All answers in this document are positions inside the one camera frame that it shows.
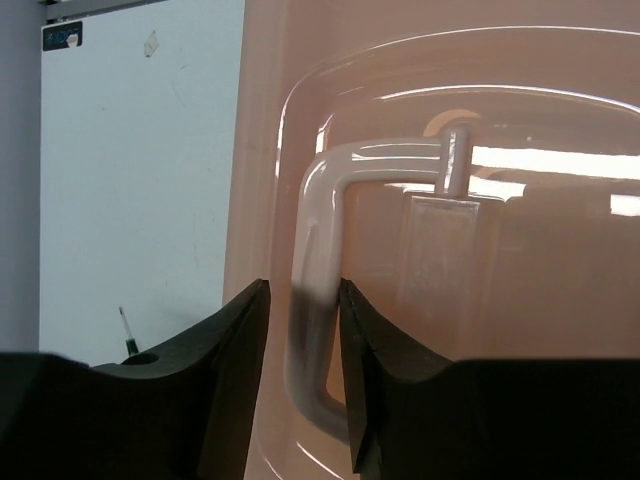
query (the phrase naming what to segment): pink plastic container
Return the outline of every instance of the pink plastic container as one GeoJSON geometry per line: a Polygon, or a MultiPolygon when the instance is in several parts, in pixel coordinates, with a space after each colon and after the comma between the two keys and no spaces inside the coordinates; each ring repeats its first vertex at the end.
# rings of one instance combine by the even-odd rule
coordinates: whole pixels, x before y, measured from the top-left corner
{"type": "Polygon", "coordinates": [[[636,1],[246,4],[225,298],[263,277],[273,303],[245,478],[356,478],[287,380],[298,205],[310,166],[346,150],[403,157],[469,132],[462,197],[438,193],[442,158],[420,147],[431,177],[352,183],[339,238],[314,224],[339,274],[415,338],[451,358],[640,354],[636,1]]]}

